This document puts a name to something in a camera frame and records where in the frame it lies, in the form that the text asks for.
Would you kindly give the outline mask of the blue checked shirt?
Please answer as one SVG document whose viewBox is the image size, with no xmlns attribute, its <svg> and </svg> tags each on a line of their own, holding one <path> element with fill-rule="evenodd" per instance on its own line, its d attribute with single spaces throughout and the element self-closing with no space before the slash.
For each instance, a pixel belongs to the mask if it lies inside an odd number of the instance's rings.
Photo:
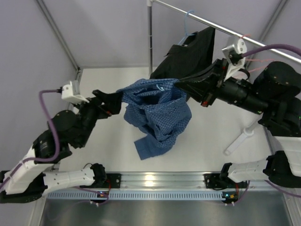
<svg viewBox="0 0 301 226">
<path fill-rule="evenodd" d="M 124 120 L 146 136 L 134 142 L 141 160 L 165 154 L 189 124 L 192 113 L 178 79 L 140 79 L 120 89 Z"/>
</svg>

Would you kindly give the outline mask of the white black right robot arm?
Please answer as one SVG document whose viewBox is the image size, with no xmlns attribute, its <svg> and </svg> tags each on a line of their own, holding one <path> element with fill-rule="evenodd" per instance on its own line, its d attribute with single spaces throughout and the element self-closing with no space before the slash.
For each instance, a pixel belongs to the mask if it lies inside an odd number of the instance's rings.
<svg viewBox="0 0 301 226">
<path fill-rule="evenodd" d="M 264 126 L 281 149 L 267 158 L 247 163 L 226 163 L 222 187 L 251 180 L 267 180 L 285 188 L 301 186 L 301 76 L 290 65 L 274 61 L 253 83 L 226 78 L 229 64 L 216 60 L 205 70 L 178 81 L 175 86 L 203 107 L 216 99 L 261 116 Z"/>
</svg>

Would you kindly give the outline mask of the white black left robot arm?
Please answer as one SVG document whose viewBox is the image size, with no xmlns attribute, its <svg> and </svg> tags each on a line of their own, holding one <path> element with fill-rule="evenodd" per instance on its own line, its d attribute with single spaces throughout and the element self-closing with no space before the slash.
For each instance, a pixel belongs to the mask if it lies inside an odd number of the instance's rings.
<svg viewBox="0 0 301 226">
<path fill-rule="evenodd" d="M 43 94 L 63 94 L 63 89 L 39 92 L 41 107 L 46 115 L 48 129 L 33 142 L 28 153 L 12 169 L 0 173 L 0 202 L 29 203 L 56 190 L 70 187 L 79 189 L 101 188 L 108 179 L 102 164 L 73 172 L 46 172 L 49 167 L 72 155 L 71 147 L 83 148 L 96 122 L 119 114 L 122 92 L 111 94 L 94 90 L 93 98 L 75 104 L 78 113 L 71 110 L 58 112 L 51 118 Z"/>
</svg>

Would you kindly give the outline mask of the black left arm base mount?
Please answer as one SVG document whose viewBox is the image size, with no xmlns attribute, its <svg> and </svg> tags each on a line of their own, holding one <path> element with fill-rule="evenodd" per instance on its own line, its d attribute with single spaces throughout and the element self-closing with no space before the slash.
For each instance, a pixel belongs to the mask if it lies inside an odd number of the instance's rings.
<svg viewBox="0 0 301 226">
<path fill-rule="evenodd" d="M 94 188 L 113 188 L 119 189 L 121 184 L 121 174 L 119 173 L 107 173 L 106 177 L 102 177 L 96 181 Z"/>
</svg>

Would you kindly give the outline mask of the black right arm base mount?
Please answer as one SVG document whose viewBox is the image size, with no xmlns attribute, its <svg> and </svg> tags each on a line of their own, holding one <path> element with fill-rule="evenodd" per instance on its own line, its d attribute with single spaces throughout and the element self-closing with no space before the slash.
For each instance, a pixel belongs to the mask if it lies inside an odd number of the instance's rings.
<svg viewBox="0 0 301 226">
<path fill-rule="evenodd" d="M 204 182 L 207 189 L 213 189 L 216 191 L 224 190 L 230 187 L 229 181 L 221 179 L 219 173 L 205 174 Z"/>
</svg>

